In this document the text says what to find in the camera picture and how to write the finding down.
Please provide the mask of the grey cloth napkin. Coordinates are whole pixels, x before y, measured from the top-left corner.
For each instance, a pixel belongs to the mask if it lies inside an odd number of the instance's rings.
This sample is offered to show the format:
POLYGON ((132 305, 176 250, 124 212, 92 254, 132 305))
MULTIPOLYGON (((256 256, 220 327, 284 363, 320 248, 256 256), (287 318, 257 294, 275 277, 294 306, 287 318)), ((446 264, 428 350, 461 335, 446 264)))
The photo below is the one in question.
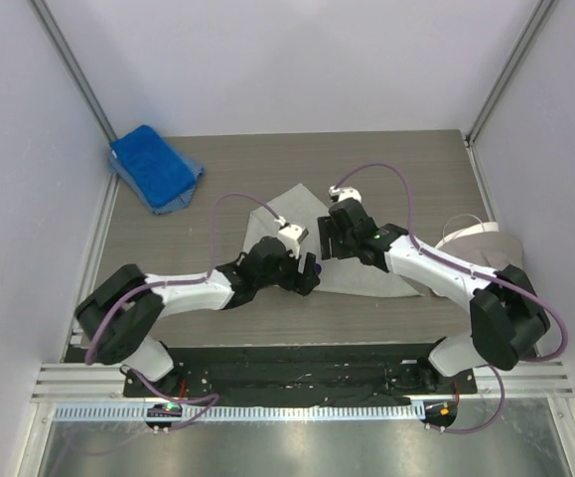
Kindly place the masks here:
POLYGON ((287 222, 307 229, 308 236, 301 244, 301 251, 313 253, 322 268, 321 283, 316 288, 318 291, 373 298, 414 297, 420 294, 400 276, 367 267, 356 258, 322 260, 317 218, 327 213, 327 207, 304 185, 298 184, 270 200, 268 207, 287 222))

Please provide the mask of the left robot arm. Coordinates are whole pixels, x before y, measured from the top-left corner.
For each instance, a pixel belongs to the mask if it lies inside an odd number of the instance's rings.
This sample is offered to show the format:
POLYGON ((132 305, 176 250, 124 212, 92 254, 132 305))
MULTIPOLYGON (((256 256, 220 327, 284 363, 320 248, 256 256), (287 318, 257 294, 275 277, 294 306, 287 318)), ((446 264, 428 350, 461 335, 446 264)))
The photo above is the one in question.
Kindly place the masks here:
POLYGON ((307 296, 319 284, 316 256, 307 252, 296 257, 274 237, 262 238, 250 251, 210 274, 160 276, 127 264, 75 310, 89 339, 84 361, 134 370, 155 394, 167 397, 179 388, 181 373, 164 344, 150 335, 158 319, 238 308, 273 286, 307 296))

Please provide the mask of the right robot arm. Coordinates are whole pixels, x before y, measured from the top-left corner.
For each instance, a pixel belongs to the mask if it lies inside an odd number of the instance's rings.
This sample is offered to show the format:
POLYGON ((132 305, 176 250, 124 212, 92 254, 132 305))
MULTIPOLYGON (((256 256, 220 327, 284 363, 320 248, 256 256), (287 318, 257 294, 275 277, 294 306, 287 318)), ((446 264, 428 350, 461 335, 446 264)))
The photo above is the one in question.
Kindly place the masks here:
POLYGON ((471 368, 513 369, 550 328, 526 273, 518 267, 474 265, 400 226, 379 226, 356 199, 333 203, 317 225, 323 259, 355 258, 416 281, 468 312, 470 333, 441 339, 418 367, 419 384, 428 392, 441 392, 455 375, 471 368))

